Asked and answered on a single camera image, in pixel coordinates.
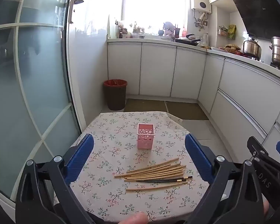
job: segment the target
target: sliding glass door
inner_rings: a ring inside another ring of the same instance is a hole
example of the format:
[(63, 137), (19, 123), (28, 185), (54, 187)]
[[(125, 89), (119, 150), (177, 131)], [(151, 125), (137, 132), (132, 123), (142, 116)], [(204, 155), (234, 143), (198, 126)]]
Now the sliding glass door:
[(68, 0), (0, 0), (0, 192), (21, 172), (63, 155), (80, 135), (64, 52)]

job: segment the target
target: black chopstick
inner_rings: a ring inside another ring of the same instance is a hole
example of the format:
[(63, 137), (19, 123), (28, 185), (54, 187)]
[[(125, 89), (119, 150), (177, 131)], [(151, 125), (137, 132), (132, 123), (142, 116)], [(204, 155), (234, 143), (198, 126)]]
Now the black chopstick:
[(186, 181), (187, 179), (191, 179), (193, 176), (181, 177), (175, 179), (157, 179), (157, 180), (137, 180), (137, 182), (146, 182), (146, 183), (170, 183), (170, 182), (180, 182)]

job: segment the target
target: drawer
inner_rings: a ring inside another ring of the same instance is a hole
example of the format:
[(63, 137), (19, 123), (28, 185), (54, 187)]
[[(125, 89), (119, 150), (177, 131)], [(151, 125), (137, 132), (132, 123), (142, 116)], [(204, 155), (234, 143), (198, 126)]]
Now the drawer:
[(216, 94), (211, 117), (240, 163), (251, 158), (247, 148), (249, 137), (254, 136), (260, 143), (266, 138), (266, 133), (256, 121), (221, 90)]
[(219, 88), (270, 132), (280, 112), (280, 79), (226, 59)]

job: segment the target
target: floor mat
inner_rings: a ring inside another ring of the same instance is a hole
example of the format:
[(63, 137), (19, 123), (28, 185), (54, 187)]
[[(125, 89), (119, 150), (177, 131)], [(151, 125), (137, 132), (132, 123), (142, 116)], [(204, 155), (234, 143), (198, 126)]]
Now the floor mat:
[(198, 104), (166, 101), (166, 105), (168, 112), (180, 119), (208, 120)]
[(164, 101), (127, 99), (124, 112), (146, 112), (163, 111), (167, 112)]

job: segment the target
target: human finger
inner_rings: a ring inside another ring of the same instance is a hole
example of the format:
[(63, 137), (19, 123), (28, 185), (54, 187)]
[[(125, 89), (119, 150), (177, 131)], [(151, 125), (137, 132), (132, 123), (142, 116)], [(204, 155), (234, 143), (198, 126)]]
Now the human finger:
[(138, 212), (135, 215), (129, 217), (126, 220), (121, 221), (118, 224), (147, 224), (148, 218), (144, 212)]

